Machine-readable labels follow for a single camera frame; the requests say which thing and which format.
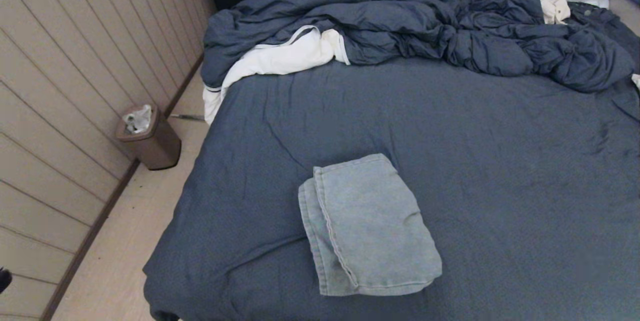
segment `trash can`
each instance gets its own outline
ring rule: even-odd
[[[140,106],[131,107],[125,114],[139,109]],[[139,133],[129,132],[126,123],[121,119],[116,128],[116,138],[149,170],[173,168],[180,159],[182,141],[155,104],[151,105],[151,119],[146,130]]]

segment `bed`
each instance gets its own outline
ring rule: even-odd
[[[608,50],[568,84],[408,56],[234,83],[144,267],[152,316],[640,319],[640,103],[631,70],[616,76],[640,72],[640,40],[606,9],[570,6],[567,23]],[[225,50],[205,54],[205,82],[242,55]],[[442,276],[403,296],[322,296],[298,187],[375,153],[414,193]]]

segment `bedroom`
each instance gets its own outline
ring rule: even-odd
[[[240,1],[2,0],[0,321],[638,318],[640,0]]]

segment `baseboard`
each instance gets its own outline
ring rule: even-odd
[[[176,104],[178,104],[178,100],[180,100],[183,93],[185,93],[185,90],[189,85],[189,81],[191,81],[191,79],[194,78],[194,75],[196,74],[196,71],[198,71],[198,68],[200,67],[203,59],[204,59],[204,55],[202,54],[200,55],[200,57],[198,58],[194,66],[191,68],[191,70],[189,71],[185,80],[183,80],[180,88],[178,88],[178,91],[176,91],[175,95],[171,99],[171,102],[169,102],[169,105],[164,111],[165,117],[168,117],[171,114],[171,112],[174,110],[174,107],[176,107]],[[67,291],[69,285],[71,284],[71,280],[73,280],[74,276],[76,275],[76,271],[78,271],[80,264],[82,264],[82,261],[85,259],[85,256],[89,251],[89,248],[91,248],[91,245],[94,243],[96,236],[98,236],[98,232],[100,232],[100,229],[105,224],[105,221],[107,221],[107,218],[109,217],[110,212],[112,212],[112,209],[114,209],[114,206],[118,202],[118,199],[122,195],[122,192],[129,184],[129,181],[131,180],[133,175],[136,173],[136,170],[138,169],[139,164],[140,164],[140,161],[137,159],[135,159],[131,163],[131,166],[129,166],[128,170],[126,171],[126,174],[119,181],[116,189],[111,193],[109,200],[104,205],[102,211],[98,215],[98,218],[89,229],[89,232],[84,238],[84,241],[82,241],[82,245],[80,245],[80,248],[78,248],[78,251],[75,253],[73,260],[71,260],[71,264],[66,269],[64,276],[62,276],[62,280],[60,280],[60,283],[57,284],[57,287],[55,288],[55,292],[53,293],[53,296],[51,296],[51,299],[49,300],[48,305],[46,305],[46,308],[44,313],[42,314],[41,320],[51,321],[51,319],[53,318],[53,315],[55,314],[56,309],[58,308],[58,305],[60,305],[60,301],[62,301],[62,297],[65,295],[65,292]]]

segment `light blue towel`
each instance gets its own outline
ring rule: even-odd
[[[442,274],[416,198],[384,155],[314,167],[298,200],[320,294],[406,295]]]

